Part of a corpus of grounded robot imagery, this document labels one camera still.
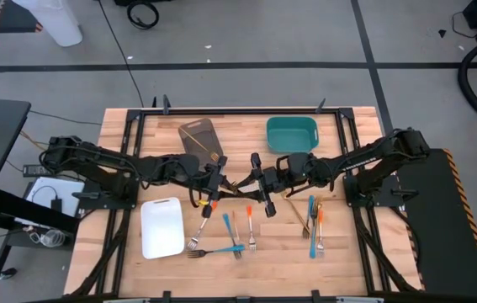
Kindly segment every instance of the black panel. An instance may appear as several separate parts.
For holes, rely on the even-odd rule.
[[[12,0],[5,0],[0,7],[0,34],[36,33],[40,31],[37,24],[31,12]]]
[[[419,191],[406,209],[421,240],[426,292],[477,296],[477,246],[446,153],[432,150],[426,162],[403,167],[399,180]]]

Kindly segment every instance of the power strip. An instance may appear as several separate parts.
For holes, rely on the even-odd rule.
[[[50,177],[53,176],[53,173],[39,164],[29,164],[23,165],[23,176],[25,178]]]

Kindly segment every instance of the blue-handled fork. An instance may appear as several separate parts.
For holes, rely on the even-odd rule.
[[[232,240],[232,246],[236,246],[235,238],[232,236],[232,230],[231,230],[231,221],[229,220],[229,215],[223,214],[223,220],[225,220],[225,225],[227,226],[227,231],[229,232],[229,236],[231,236]],[[235,258],[236,260],[241,258],[241,252],[240,251],[234,251]]]
[[[307,205],[307,220],[306,220],[306,223],[305,223],[305,226],[307,226],[309,228],[309,218],[311,217],[311,210],[313,209],[313,201],[315,201],[315,197],[314,196],[309,196],[309,204]],[[310,236],[310,231],[307,230],[307,228],[305,228],[304,226],[304,230],[302,231],[302,237],[304,239],[309,239],[309,236]]]
[[[233,247],[216,249],[213,251],[205,251],[205,250],[199,249],[199,250],[189,251],[187,252],[187,254],[188,254],[188,258],[202,258],[209,253],[226,253],[226,252],[236,253],[236,252],[241,252],[245,249],[246,247],[244,246],[244,244],[240,244]]]
[[[311,229],[311,247],[309,250],[309,258],[316,257],[316,217],[319,215],[319,205],[318,201],[313,203],[313,207],[311,208],[311,221],[313,221],[313,228]]]

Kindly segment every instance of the utensil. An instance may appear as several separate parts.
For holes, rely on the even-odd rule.
[[[324,257],[324,243],[322,242],[322,221],[324,218],[324,211],[319,210],[319,241],[316,244],[316,254],[319,257]]]
[[[309,204],[307,205],[307,222],[305,223],[304,229],[302,230],[302,237],[304,239],[309,239],[309,235],[311,234],[311,231],[309,230],[309,218],[311,217],[311,211],[313,210],[314,202],[315,197],[313,197],[312,195],[309,196]]]
[[[240,234],[238,233],[238,226],[236,225],[236,213],[232,211],[232,224],[235,226],[236,241],[240,243]]]
[[[309,250],[309,258],[315,258],[316,257],[316,249],[315,249],[315,241],[316,241],[316,218],[318,216],[318,201],[315,199],[315,202],[313,203],[313,209],[311,210],[311,222],[313,225],[313,228],[311,229],[311,246]]]
[[[255,237],[253,236],[253,224],[252,224],[252,207],[248,205],[247,209],[247,220],[249,221],[249,250],[252,252],[257,251],[257,243],[255,242]]]
[[[298,209],[296,208],[296,206],[294,206],[294,203],[292,203],[292,200],[287,198],[287,191],[284,190],[282,193],[281,193],[281,197],[286,200],[287,202],[289,202],[290,206],[292,207],[292,210],[294,211],[294,214],[298,217],[299,219],[299,222],[302,224],[302,226],[304,227],[304,229],[307,231],[307,238],[309,238],[309,234],[310,234],[310,230],[309,230],[309,227],[307,226],[307,224],[305,224],[305,221],[304,221],[304,218],[302,218],[302,216],[299,214],[298,212]]]
[[[193,140],[193,142],[197,143],[198,146],[201,146],[201,148],[203,148],[205,151],[209,152],[210,153],[210,159],[214,160],[215,162],[218,161],[218,159],[220,158],[220,155],[218,155],[217,153],[215,153],[213,151],[209,151],[208,148],[204,147],[204,145],[202,145],[201,142],[199,142],[199,141],[197,141],[197,139],[193,138],[193,136],[191,136],[182,127],[178,127],[178,129],[181,130],[184,134],[186,134],[186,136],[188,136],[191,140]]]
[[[223,214],[223,220],[225,221],[225,225],[227,226],[227,231],[229,232],[229,236],[231,236],[232,246],[236,246],[235,238],[232,236],[231,230],[231,222],[229,221],[229,215]],[[241,252],[234,252],[236,260],[241,258]]]
[[[188,258],[202,258],[209,253],[241,252],[245,249],[246,248],[244,247],[244,245],[240,244],[234,247],[221,248],[221,249],[216,249],[213,251],[205,251],[203,249],[199,249],[199,250],[189,251],[187,252],[187,254],[188,254]]]
[[[217,201],[212,201],[212,211],[215,210],[215,207],[217,205],[218,205]],[[201,236],[201,231],[203,231],[203,228],[206,225],[206,221],[208,221],[208,219],[209,218],[204,218],[203,219],[203,222],[201,223],[201,226],[199,227],[197,232],[195,232],[195,236],[193,236],[191,238],[191,240],[189,240],[189,243],[188,243],[188,249],[189,250],[194,250],[197,247],[197,244],[199,244],[199,238]]]

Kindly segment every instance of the chair wheel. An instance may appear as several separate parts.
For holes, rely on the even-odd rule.
[[[18,270],[16,268],[9,268],[9,269],[3,270],[0,275],[0,280],[10,279],[17,273],[18,273]]]

